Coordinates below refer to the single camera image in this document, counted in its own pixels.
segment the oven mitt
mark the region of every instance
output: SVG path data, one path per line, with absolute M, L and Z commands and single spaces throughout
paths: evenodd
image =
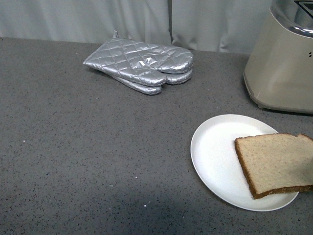
M 182 74 L 173 78 L 175 82 L 177 78 L 185 80 L 193 62 L 193 54 L 187 49 L 120 39 L 115 32 L 83 64 L 110 76 L 158 87 L 167 82 L 167 74 Z
M 149 94 L 149 95 L 154 95 L 154 94 L 159 94 L 162 91 L 162 87 L 158 86 L 158 87 L 148 87 L 145 85 L 141 85 L 135 82 L 131 82 L 128 80 L 125 80 L 121 77 L 117 77 L 117 76 L 112 76 L 112 78 L 114 78 L 115 80 L 123 83 L 124 85 L 138 91 L 144 94 Z
M 191 74 L 192 74 L 192 70 L 190 70 L 186 73 L 183 73 L 183 74 L 167 74 L 166 75 L 167 76 L 166 83 L 170 84 L 170 85 L 177 85 L 177 84 L 184 83 L 191 78 Z M 155 95 L 155 94 L 159 94 L 162 91 L 161 86 L 148 87 L 148 86 L 145 86 L 142 84 L 138 84 L 135 82 L 125 80 L 125 79 L 118 77 L 118 76 L 111 76 L 111 77 L 114 78 L 115 80 L 123 83 L 124 85 L 126 85 L 126 86 L 128 86 L 128 87 L 130 87 L 136 91 L 142 92 L 144 94 Z
M 178 85 L 181 83 L 184 83 L 186 81 L 188 81 L 191 78 L 192 75 L 192 69 L 189 70 L 186 73 L 182 73 L 182 74 L 169 74 L 167 73 L 167 81 L 166 84 L 170 84 L 170 85 Z

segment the gray speckled countertop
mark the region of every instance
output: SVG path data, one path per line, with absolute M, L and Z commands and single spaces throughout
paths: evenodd
M 99 45 L 0 41 L 0 234 L 311 234 L 313 192 L 253 212 L 213 194 L 190 156 L 222 114 L 313 137 L 313 116 L 262 110 L 248 56 L 194 51 L 194 74 L 148 96 L 82 65 Z

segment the bread slice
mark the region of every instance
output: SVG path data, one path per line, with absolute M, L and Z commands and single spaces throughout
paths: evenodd
M 254 199 L 313 190 L 313 139 L 299 134 L 237 138 L 236 153 Z

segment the oven mitt thumb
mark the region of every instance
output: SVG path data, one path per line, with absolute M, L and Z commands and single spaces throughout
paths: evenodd
M 187 80 L 189 80 L 191 78 L 191 74 L 192 74 L 192 69 L 189 70 L 186 73 L 182 73 L 182 74 L 166 74 L 167 76 L 167 81 L 166 84 L 170 84 L 170 85 L 178 85 L 181 83 L 186 82 Z M 118 76 L 111 76 L 112 78 L 114 78 L 115 80 L 123 83 L 124 85 L 138 91 L 144 94 L 149 94 L 149 95 L 154 95 L 154 94 L 159 94 L 162 91 L 162 87 L 161 86 L 156 86 L 156 87 L 149 87 L 149 86 L 145 86 L 142 84 L 138 84 L 135 82 L 131 82 L 128 80 L 125 80 L 121 77 Z
M 120 39 L 115 32 L 115 37 L 101 45 L 83 64 L 110 76 L 156 87 L 167 82 L 164 73 L 187 73 L 193 62 L 193 54 L 187 49 Z

